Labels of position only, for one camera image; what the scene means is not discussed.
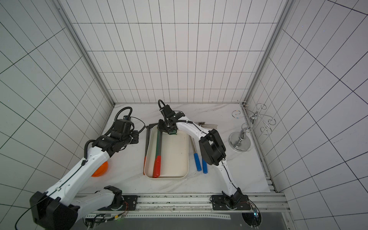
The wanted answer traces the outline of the green hoe red grip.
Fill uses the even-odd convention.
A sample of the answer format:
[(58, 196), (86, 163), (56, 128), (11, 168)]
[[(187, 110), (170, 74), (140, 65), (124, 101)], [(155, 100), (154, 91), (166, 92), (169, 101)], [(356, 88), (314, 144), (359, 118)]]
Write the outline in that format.
[(177, 134), (177, 130), (176, 130), (176, 129), (169, 130), (169, 131), (168, 131), (168, 134), (169, 134), (169, 135), (176, 135), (176, 134)]
[(160, 174), (161, 174), (161, 159), (154, 161), (154, 168), (153, 168), (152, 177), (153, 178), (158, 178), (158, 177), (160, 177)]

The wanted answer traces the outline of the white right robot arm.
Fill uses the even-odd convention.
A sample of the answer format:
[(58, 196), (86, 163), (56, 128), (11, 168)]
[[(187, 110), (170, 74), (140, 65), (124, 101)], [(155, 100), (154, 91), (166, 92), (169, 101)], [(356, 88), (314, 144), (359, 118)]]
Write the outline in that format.
[(162, 100), (158, 101), (159, 111), (163, 119), (158, 122), (158, 130), (169, 135), (176, 134), (181, 130), (197, 141), (202, 159), (208, 164), (215, 166), (224, 182), (227, 191), (223, 192), (224, 203), (228, 209), (234, 210), (235, 206), (243, 198), (241, 189), (235, 185), (226, 161), (226, 147), (216, 129), (201, 127), (191, 121), (182, 112), (173, 111)]

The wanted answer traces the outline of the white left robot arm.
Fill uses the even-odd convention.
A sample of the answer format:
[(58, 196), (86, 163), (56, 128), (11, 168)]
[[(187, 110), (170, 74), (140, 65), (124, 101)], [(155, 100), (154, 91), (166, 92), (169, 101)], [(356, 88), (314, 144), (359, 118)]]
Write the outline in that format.
[(101, 208), (113, 211), (127, 206), (122, 191), (114, 186), (76, 199), (81, 187), (115, 153), (129, 144), (137, 144), (139, 131), (131, 116), (115, 119), (105, 135), (85, 144), (84, 157), (62, 179), (46, 192), (36, 192), (30, 198), (33, 222), (46, 230), (69, 230), (78, 220)]

